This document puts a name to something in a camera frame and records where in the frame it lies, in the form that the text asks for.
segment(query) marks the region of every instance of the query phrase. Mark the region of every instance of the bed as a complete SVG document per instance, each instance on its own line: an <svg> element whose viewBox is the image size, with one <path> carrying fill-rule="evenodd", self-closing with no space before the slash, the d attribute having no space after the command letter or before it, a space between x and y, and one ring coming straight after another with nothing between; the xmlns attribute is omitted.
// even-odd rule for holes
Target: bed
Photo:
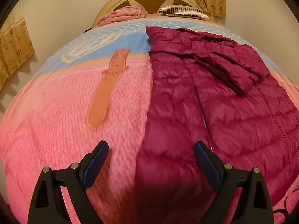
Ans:
<svg viewBox="0 0 299 224"><path fill-rule="evenodd" d="M110 0L93 26L102 15L137 3L147 15L157 13L162 5L198 8L194 0ZM213 18L153 15L92 29L58 50L17 94L0 125L7 195L21 224L27 223L43 167L62 169L79 162L100 140L109 143L111 152L87 194L104 223L131 223L133 214L128 213L134 208L135 160L145 136L152 91L151 42L146 27L190 29L250 45ZM299 108L298 88L261 51L255 51ZM288 203L287 198L292 195L298 200L294 191L298 187L297 177L273 209L292 210L296 202ZM63 195L72 222L79 223L65 190ZM283 216L277 215L275 221L281 223Z"/></svg>

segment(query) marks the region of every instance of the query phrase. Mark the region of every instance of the down sleeping bag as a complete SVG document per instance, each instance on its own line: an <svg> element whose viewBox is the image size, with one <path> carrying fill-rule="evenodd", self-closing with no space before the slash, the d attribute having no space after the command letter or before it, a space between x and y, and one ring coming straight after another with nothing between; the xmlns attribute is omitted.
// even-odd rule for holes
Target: down sleeping bag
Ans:
<svg viewBox="0 0 299 224"><path fill-rule="evenodd" d="M260 168L274 206L299 173L299 112L285 89L248 45L188 29L147 34L153 87L136 159L138 223L200 221L214 191L196 166L198 140L235 168Z"/></svg>

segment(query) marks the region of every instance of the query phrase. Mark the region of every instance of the pink bedspread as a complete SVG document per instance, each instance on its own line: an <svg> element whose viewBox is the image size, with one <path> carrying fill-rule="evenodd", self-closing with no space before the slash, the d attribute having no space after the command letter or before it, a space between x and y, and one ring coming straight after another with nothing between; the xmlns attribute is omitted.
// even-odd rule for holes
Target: pink bedspread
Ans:
<svg viewBox="0 0 299 224"><path fill-rule="evenodd" d="M132 223L135 159L145 134L151 67L149 61L128 58L128 68L113 90L106 119L92 130L86 114L109 61L107 58L105 66L38 77L9 106L0 125L0 152L10 206L21 224L27 223L43 167L56 170L79 162L100 140L109 143L110 153L87 195L105 224ZM67 191L62 191L72 223L79 224Z"/></svg>
<svg viewBox="0 0 299 224"><path fill-rule="evenodd" d="M142 10L141 4L126 6L111 13L105 14L98 20L95 28L114 22L127 21L137 18L145 18L145 13Z"/></svg>

